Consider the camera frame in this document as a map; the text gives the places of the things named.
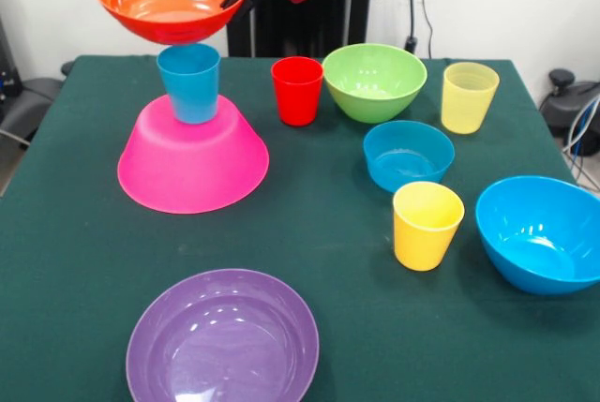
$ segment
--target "pink bowl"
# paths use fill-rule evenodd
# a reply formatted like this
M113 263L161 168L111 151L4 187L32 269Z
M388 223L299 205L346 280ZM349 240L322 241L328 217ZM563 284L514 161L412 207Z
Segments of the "pink bowl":
M133 200L160 212L204 213L261 183L269 167L263 140L229 99L217 104L217 116L201 125L177 121L169 96L142 110L117 170Z

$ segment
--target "plastic cup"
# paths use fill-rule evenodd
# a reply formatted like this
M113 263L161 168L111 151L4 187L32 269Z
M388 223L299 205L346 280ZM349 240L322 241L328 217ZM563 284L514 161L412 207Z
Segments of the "plastic cup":
M171 46L158 55L160 76L182 123L206 123L217 114L219 63L218 51L205 44Z
M271 67L281 121L301 127L317 117L323 85L321 63L306 57L288 57Z
M465 215L460 197L433 182L413 182L394 195L394 252L414 271L437 267Z
M454 63L443 73L442 124L451 132L479 130L488 113L500 77L479 63Z

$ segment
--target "large blue bowl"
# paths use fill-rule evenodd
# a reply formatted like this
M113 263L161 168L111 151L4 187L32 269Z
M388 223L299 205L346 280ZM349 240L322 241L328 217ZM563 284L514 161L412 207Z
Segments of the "large blue bowl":
M366 135L363 149L371 179L392 193L410 182L439 183L455 157L443 132L416 121L379 124Z
M489 259L506 280L533 294L566 294L600 281L600 200L540 176L489 186L475 210Z

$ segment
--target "green bowl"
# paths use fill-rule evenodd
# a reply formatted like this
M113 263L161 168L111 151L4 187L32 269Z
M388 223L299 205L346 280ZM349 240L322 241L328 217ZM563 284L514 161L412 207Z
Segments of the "green bowl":
M406 109L428 78L423 62L384 44L353 44L322 63L327 88L352 119L378 124Z

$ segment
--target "red cup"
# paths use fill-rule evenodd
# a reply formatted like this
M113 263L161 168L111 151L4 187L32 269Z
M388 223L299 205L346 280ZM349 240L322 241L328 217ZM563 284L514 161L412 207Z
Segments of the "red cup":
M317 117L323 85L321 63L306 57L288 57L271 67L279 117L285 124L306 126Z

